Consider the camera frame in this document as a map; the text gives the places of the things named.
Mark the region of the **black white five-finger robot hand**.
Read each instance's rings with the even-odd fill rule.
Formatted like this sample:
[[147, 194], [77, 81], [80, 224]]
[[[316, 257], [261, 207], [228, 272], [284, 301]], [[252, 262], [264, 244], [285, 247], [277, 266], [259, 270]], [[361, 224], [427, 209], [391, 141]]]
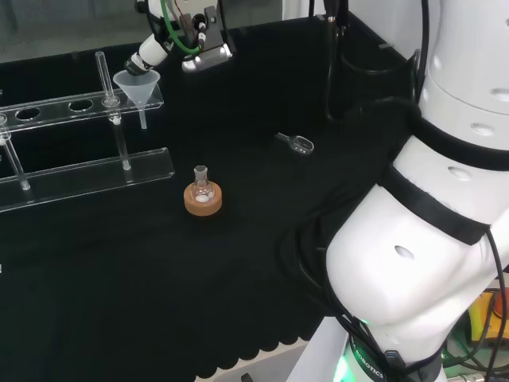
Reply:
[[124, 68], [132, 76], [142, 76], [168, 57], [173, 49], [173, 39], [165, 24], [160, 1], [135, 1], [134, 8], [146, 16], [151, 34], [127, 59]]

